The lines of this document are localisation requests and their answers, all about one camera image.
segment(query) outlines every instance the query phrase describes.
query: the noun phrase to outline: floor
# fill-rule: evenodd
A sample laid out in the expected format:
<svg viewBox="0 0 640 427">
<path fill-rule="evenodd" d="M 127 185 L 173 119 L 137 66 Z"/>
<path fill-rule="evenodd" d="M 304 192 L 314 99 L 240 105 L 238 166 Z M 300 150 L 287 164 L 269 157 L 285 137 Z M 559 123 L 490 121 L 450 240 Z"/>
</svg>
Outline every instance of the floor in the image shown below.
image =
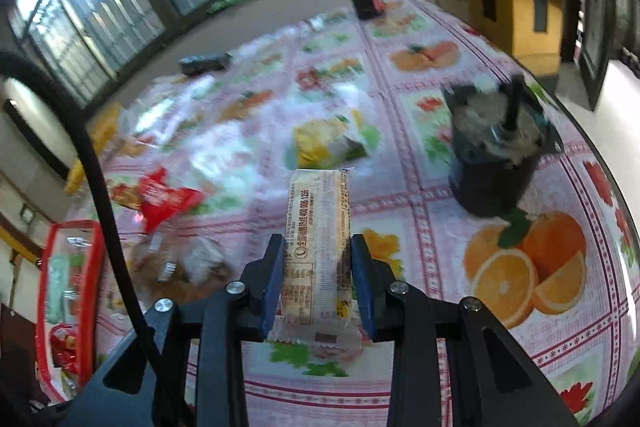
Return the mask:
<svg viewBox="0 0 640 427">
<path fill-rule="evenodd" d="M 577 68 L 565 65 L 556 95 L 603 156 L 640 227 L 640 79 L 618 60 L 610 61 L 600 101 L 591 112 Z"/>
</svg>

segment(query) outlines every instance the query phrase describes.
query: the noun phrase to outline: silver screw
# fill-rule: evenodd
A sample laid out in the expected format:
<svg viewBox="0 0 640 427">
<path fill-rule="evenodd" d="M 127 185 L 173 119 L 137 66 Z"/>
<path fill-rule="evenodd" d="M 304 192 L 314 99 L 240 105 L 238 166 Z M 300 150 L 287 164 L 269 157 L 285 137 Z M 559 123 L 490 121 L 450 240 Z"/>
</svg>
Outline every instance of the silver screw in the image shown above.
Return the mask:
<svg viewBox="0 0 640 427">
<path fill-rule="evenodd" d="M 409 285 L 404 281 L 393 281 L 389 285 L 389 289 L 391 293 L 395 293 L 396 295 L 406 295 L 409 293 Z"/>
<path fill-rule="evenodd" d="M 172 307 L 174 307 L 174 303 L 171 302 L 171 299 L 158 299 L 156 301 L 156 305 L 154 306 L 154 308 L 156 308 L 156 311 L 159 312 L 167 312 L 169 311 Z"/>
<path fill-rule="evenodd" d="M 231 293 L 231 295 L 238 295 L 244 291 L 246 286 L 242 281 L 231 281 L 226 285 L 226 292 Z"/>
<path fill-rule="evenodd" d="M 482 308 L 482 302 L 475 297 L 465 297 L 462 299 L 462 305 L 465 307 L 465 310 L 469 310 L 470 312 L 477 312 Z"/>
</svg>

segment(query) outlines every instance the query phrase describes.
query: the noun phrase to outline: fruit print tablecloth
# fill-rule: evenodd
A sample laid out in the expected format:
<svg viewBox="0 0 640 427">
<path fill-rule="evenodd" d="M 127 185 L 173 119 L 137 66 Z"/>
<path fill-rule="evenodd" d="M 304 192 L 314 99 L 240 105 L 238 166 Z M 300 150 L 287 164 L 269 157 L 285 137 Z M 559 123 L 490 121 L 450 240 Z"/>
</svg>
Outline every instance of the fruit print tablecloth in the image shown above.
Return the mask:
<svg viewBox="0 0 640 427">
<path fill-rule="evenodd" d="M 177 99 L 163 117 L 172 137 L 107 165 L 114 199 L 126 206 L 127 187 L 158 165 L 188 183 L 184 158 L 196 157 L 211 172 L 207 200 L 182 220 L 180 234 L 212 237 L 239 274 L 262 256 L 271 233 L 284 231 L 294 129 L 332 113 L 357 129 L 365 151 L 340 165 L 350 169 L 351 233 L 363 233 L 374 257 L 431 297 L 480 296 L 584 425 L 616 399 L 639 358 L 640 271 L 620 205 L 580 132 L 530 78 L 565 152 L 542 160 L 505 219 L 467 214 L 447 184 L 450 119 L 441 89 L 495 89 L 517 65 L 431 4 L 386 1 L 385 19 L 359 22 L 350 8 L 337 9 L 232 51 L 224 74 L 154 81 L 138 107 Z M 140 217 L 114 209 L 130 250 Z M 78 214 L 91 216 L 90 204 Z M 498 247 L 500 237 L 509 248 Z M 100 302 L 98 361 L 129 329 L 108 266 Z M 450 425 L 444 350 L 440 356 Z M 366 339 L 357 353 L 246 344 L 250 423 L 383 426 L 391 365 L 392 346 Z"/>
</svg>

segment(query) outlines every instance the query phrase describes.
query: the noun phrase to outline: black bucket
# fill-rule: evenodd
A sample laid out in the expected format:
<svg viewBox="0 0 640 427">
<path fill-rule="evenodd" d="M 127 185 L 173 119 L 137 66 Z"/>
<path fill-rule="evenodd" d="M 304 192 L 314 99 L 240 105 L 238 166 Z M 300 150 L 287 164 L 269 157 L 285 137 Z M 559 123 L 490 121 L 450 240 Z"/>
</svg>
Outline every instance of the black bucket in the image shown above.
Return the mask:
<svg viewBox="0 0 640 427">
<path fill-rule="evenodd" d="M 500 91 L 508 96 L 510 90 L 511 84 L 500 86 Z M 466 105 L 468 98 L 477 93 L 474 86 L 444 89 L 444 97 L 452 114 L 456 107 Z M 519 165 L 471 143 L 451 119 L 453 156 L 449 185 L 458 202 L 471 214 L 494 217 L 509 212 L 523 196 L 540 158 L 564 151 L 558 130 L 544 117 L 540 102 L 528 88 L 524 89 L 521 104 L 521 110 L 533 115 L 542 132 L 542 147 L 535 155 L 523 158 Z"/>
</svg>

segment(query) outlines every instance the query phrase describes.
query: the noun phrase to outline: red candy wrapper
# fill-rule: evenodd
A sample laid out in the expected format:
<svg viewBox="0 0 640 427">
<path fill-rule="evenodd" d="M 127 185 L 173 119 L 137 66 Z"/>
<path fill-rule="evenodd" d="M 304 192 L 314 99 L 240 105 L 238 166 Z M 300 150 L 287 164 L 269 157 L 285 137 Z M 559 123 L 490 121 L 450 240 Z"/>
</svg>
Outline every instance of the red candy wrapper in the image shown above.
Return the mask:
<svg viewBox="0 0 640 427">
<path fill-rule="evenodd" d="M 138 182 L 140 210 L 145 216 L 145 233 L 149 234 L 170 217 L 187 212 L 204 201 L 205 195 L 194 188 L 170 188 L 164 183 L 164 167 L 142 176 Z"/>
<path fill-rule="evenodd" d="M 54 367 L 62 367 L 70 375 L 77 375 L 76 366 L 76 328 L 69 324 L 57 324 L 51 328 L 51 358 Z"/>
</svg>

